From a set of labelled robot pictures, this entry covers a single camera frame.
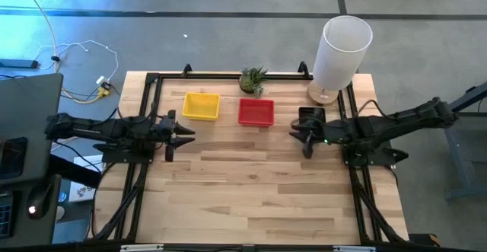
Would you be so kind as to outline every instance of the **wooden table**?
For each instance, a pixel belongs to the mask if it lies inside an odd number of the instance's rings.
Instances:
[[[146,73],[127,72],[119,104],[124,116],[138,114]],[[164,161],[164,148],[156,152],[145,184],[137,242],[359,244],[349,171],[339,146],[315,145],[313,158],[307,160],[301,143],[288,134],[298,108],[311,105],[306,98],[308,82],[266,81],[263,99],[275,101],[275,125],[259,128],[237,123],[239,98],[248,96],[236,80],[165,80],[158,113],[175,109],[181,125],[196,131],[196,141],[179,148],[173,163]],[[376,99],[371,75],[357,74],[353,83],[359,107]],[[186,92],[220,94],[218,120],[183,117]],[[372,114],[378,114],[374,105],[361,113]],[[326,107],[326,119],[339,119],[337,103]],[[97,230],[120,204],[126,169],[127,164],[114,165],[101,183]],[[393,175],[383,167],[371,167],[371,179],[378,209],[407,238]],[[367,211],[364,216],[372,236]],[[130,209],[124,236],[131,218]]]

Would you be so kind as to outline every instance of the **yellow plastic tray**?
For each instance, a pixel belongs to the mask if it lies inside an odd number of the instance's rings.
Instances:
[[[188,92],[184,97],[183,116],[193,120],[217,120],[219,94]]]

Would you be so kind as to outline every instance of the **succulent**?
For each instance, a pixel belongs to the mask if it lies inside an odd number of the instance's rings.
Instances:
[[[240,87],[246,91],[253,91],[256,97],[260,97],[264,92],[262,81],[264,81],[264,75],[266,73],[267,70],[263,70],[262,66],[259,68],[243,69]]]

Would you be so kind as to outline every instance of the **red plastic tray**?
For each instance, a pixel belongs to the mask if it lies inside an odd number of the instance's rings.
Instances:
[[[274,124],[274,101],[241,98],[238,123],[245,126],[271,126]]]

